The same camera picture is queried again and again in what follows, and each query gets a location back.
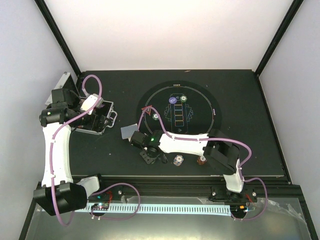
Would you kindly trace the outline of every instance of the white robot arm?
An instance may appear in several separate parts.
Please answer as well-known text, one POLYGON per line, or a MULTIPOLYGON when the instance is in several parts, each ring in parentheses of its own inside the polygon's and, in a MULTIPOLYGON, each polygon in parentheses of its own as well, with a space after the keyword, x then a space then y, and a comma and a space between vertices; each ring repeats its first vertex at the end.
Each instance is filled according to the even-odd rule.
POLYGON ((54 139, 53 148, 51 144, 54 133, 68 120, 80 115, 90 109, 97 101, 94 94, 84 102, 79 96, 69 89, 52 90, 52 104, 41 112, 39 117, 43 127, 45 138, 45 169, 40 189, 33 192, 34 200, 50 215, 55 215, 52 200, 52 177, 50 165, 50 151, 52 151, 52 167, 54 172, 54 188, 56 203, 60 213, 71 212, 85 208, 88 197, 99 190, 100 184, 97 176, 83 178, 77 184, 74 183, 69 166, 69 139, 71 128, 85 124, 90 121, 92 111, 89 115, 81 117, 70 124, 65 125, 57 133, 54 139))
POLYGON ((226 188, 229 191, 240 193, 243 190, 244 181, 239 169, 239 148, 230 142, 200 140, 227 138, 220 131, 215 129, 209 134, 200 135, 170 132, 168 134, 170 136, 159 130, 148 136, 135 131, 130 143, 138 148, 143 148, 140 155, 148 164, 154 162, 163 153, 185 153, 203 156, 213 168, 221 171, 226 182, 226 188))

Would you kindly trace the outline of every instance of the white wall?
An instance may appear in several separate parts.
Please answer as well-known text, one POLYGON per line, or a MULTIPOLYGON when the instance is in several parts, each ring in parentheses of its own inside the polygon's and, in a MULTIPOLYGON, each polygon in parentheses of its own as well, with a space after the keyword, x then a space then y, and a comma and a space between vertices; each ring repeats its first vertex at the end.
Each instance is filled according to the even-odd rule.
POLYGON ((86 70, 253 69, 292 0, 46 0, 86 70))
POLYGON ((33 0, 0 2, 0 233, 19 238, 45 163, 39 114, 71 71, 33 0))
POLYGON ((294 184, 320 235, 320 1, 306 0, 260 79, 294 184))

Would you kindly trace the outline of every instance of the black platform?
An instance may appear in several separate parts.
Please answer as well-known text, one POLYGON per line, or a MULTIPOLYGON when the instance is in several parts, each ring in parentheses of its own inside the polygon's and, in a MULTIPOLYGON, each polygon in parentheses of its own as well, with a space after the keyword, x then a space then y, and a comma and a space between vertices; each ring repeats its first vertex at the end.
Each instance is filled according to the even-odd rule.
MULTIPOLYGON (((220 130, 246 143, 251 159, 243 166, 245 176, 284 176, 283 164, 272 124, 257 79, 251 70, 126 70, 87 71, 102 82, 102 97, 114 102, 118 119, 104 135, 75 132, 70 138, 70 168, 73 176, 101 173, 105 176, 216 176, 221 173, 208 164, 198 165, 194 155, 183 155, 181 166, 168 163, 147 165, 138 148, 122 140, 121 127, 137 123, 137 107, 152 87, 167 81, 189 81, 208 90, 217 100, 221 114, 220 130)), ((89 93, 98 93, 94 79, 86 83, 89 93)), ((240 148, 240 159, 247 151, 240 148)))

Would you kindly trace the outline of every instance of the pink cable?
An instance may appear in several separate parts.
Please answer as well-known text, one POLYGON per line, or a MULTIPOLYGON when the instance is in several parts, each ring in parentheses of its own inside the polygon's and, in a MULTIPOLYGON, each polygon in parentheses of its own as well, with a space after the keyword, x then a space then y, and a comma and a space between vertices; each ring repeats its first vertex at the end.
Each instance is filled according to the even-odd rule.
MULTIPOLYGON (((145 112, 148 111, 149 109, 152 109, 157 115, 158 115, 158 118, 159 118, 159 121, 160 121, 160 125, 161 125, 161 128, 163 130, 163 132, 169 137, 172 139, 172 136, 166 131, 165 129, 165 126, 164 126, 164 123, 161 119, 161 116, 159 114, 159 112, 152 106, 149 106, 147 108, 145 108, 143 111, 142 111, 142 114, 140 116, 140 119, 139 119, 139 122, 138 122, 138 131, 140 129, 140 125, 141 125, 141 122, 142 122, 142 119, 145 115, 145 112)), ((248 218, 248 219, 243 219, 243 221, 249 221, 249 220, 254 220, 258 217, 260 217, 266 210, 267 208, 267 205, 268 205, 268 193, 267 193, 267 188, 266 188, 266 185, 265 183, 262 181, 261 178, 259 177, 254 177, 254 178, 251 178, 251 179, 248 179, 248 180, 245 180, 245 178, 243 177, 242 175, 242 165, 245 164, 252 156, 252 151, 251 151, 251 148, 246 145, 245 143, 241 142, 241 141, 237 141, 237 140, 233 140, 233 139, 229 139, 229 138, 220 138, 220 137, 208 137, 208 138, 200 138, 200 139, 196 139, 196 138, 184 138, 184 137, 175 137, 174 139, 176 140, 184 140, 184 141, 194 141, 194 142, 197 142, 197 141, 221 141, 221 142, 229 142, 229 143, 233 143, 233 144, 238 144, 238 145, 241 145, 243 146, 245 149, 247 149, 248 151, 248 156, 239 164, 239 175, 240 175, 240 178, 245 182, 245 183, 248 183, 248 182, 251 182, 251 181, 254 181, 254 180, 258 180, 262 183, 262 186, 264 188, 264 193, 265 193, 265 204, 264 204, 264 208, 262 210, 262 212, 260 212, 257 216, 255 217, 252 217, 252 218, 248 218)), ((234 217, 232 214, 231 216, 235 219, 235 220, 241 220, 240 218, 236 218, 234 217)))
MULTIPOLYGON (((101 84, 101 81, 100 79, 96 76, 96 75, 88 75, 82 82, 82 89, 85 88, 85 83, 86 81, 89 79, 89 78, 95 78, 96 81, 98 82, 99 84, 99 94, 98 94, 98 98, 96 100, 96 102, 94 103, 94 105, 92 107, 90 107, 87 111, 81 113, 80 115, 78 116, 75 116, 74 118, 66 121, 64 124, 62 124, 56 131, 55 133, 52 135, 52 140, 55 140, 56 139, 56 136, 57 134, 59 133, 59 131, 64 128, 66 125, 74 122, 75 120, 77 119, 80 119, 82 118, 84 115, 86 115, 87 113, 89 113, 91 110, 93 110, 95 108, 95 106, 98 104, 100 98, 101 98, 101 95, 102 95, 102 84, 101 84)), ((53 203, 53 208, 54 208, 54 212, 56 214, 56 217, 59 221, 59 223, 64 226, 64 227, 67 227, 69 226, 69 224, 71 223, 72 221, 72 218, 74 216, 74 213, 75 212, 72 212, 71 213, 71 216, 70 216, 70 220, 68 221, 68 223, 64 223, 64 221, 62 220, 61 218, 61 215, 60 215, 60 212, 59 212, 59 208, 58 208, 58 204, 57 204, 57 199, 56 199, 56 190, 55 190, 55 177, 54 177, 54 166, 53 166, 53 149, 54 149, 54 141, 51 142, 50 144, 50 151, 49 151, 49 164, 50 164, 50 173, 52 174, 52 178, 51 178, 51 195, 52 195, 52 203, 53 203)))
MULTIPOLYGON (((144 113, 148 110, 148 109, 152 109, 159 117, 159 121, 160 121, 160 125, 161 125, 161 128, 163 130, 163 132, 169 137, 172 139, 172 136, 166 131, 165 129, 165 126, 164 126, 164 123, 161 119, 161 116, 159 114, 159 112, 152 106, 148 107, 148 108, 145 108, 143 111, 142 111, 142 114, 141 114, 141 117, 139 119, 139 122, 138 122, 138 131, 140 129, 140 125, 141 125, 141 122, 142 122, 142 118, 144 117, 144 113)), ((237 140, 233 140, 233 139, 229 139, 229 138, 218 138, 218 137, 211 137, 211 138, 200 138, 200 139, 196 139, 196 138, 184 138, 184 137, 175 137, 174 139, 176 140, 185 140, 185 141, 194 141, 194 142, 198 142, 198 141, 223 141, 223 142, 229 142, 229 143, 233 143, 233 144, 238 144, 238 145, 241 145, 243 146, 245 149, 247 149, 248 151, 248 156, 239 164, 239 167, 241 167, 243 164, 245 164, 252 156, 252 151, 250 149, 250 147, 246 144, 244 144, 243 142, 241 141, 237 141, 237 140)))
MULTIPOLYGON (((129 183, 125 183, 125 182, 115 183, 115 184, 113 184, 113 185, 111 185, 111 186, 108 186, 107 188, 105 188, 105 189, 102 190, 102 191, 98 191, 98 192, 95 192, 95 193, 91 194, 91 196, 102 194, 102 193, 104 193, 105 191, 108 191, 109 189, 111 189, 111 188, 113 188, 113 187, 115 187, 115 186, 119 186, 119 185, 129 186, 129 187, 131 187, 133 190, 135 190, 135 192, 136 192, 136 194, 137 194, 137 196, 138 196, 138 206, 136 207, 136 210, 135 210, 131 215, 126 216, 126 217, 117 218, 117 217, 102 217, 102 216, 100 216, 101 219, 116 220, 116 221, 127 220, 127 219, 132 218, 132 217, 133 217, 134 215, 136 215, 136 213, 139 211, 139 209, 140 209, 140 203, 141 203, 140 194, 139 194, 138 190, 137 190, 134 186, 132 186, 131 184, 129 184, 129 183)), ((94 212, 94 210, 91 211, 91 215, 92 215, 92 217, 94 218, 95 216, 94 216, 94 213, 93 213, 93 212, 94 212)))
POLYGON ((256 216, 253 216, 253 217, 250 217, 250 218, 236 218, 232 213, 231 213, 231 217, 233 217, 234 220, 239 220, 239 221, 251 221, 251 220, 255 220, 257 219, 258 217, 260 217, 262 214, 264 214, 264 212, 266 211, 267 209, 267 206, 268 206, 268 193, 267 193, 267 188, 266 188, 266 185, 264 183, 264 181, 262 181, 262 179, 260 177, 253 177, 253 178, 250 178, 248 180, 244 180, 245 183, 249 183, 249 182, 252 182, 254 180, 258 180, 261 182, 262 186, 263 186, 263 189, 264 189, 264 194, 265 194, 265 203, 264 203, 264 207, 262 209, 262 211, 256 215, 256 216))

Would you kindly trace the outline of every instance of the purple circle icon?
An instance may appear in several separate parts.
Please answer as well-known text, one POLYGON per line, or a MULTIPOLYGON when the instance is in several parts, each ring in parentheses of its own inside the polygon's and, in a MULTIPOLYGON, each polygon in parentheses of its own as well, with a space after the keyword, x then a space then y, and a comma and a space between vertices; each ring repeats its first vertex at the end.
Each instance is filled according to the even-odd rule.
POLYGON ((169 103, 170 104, 175 104, 176 102, 177 102, 177 99, 174 96, 169 98, 169 103))

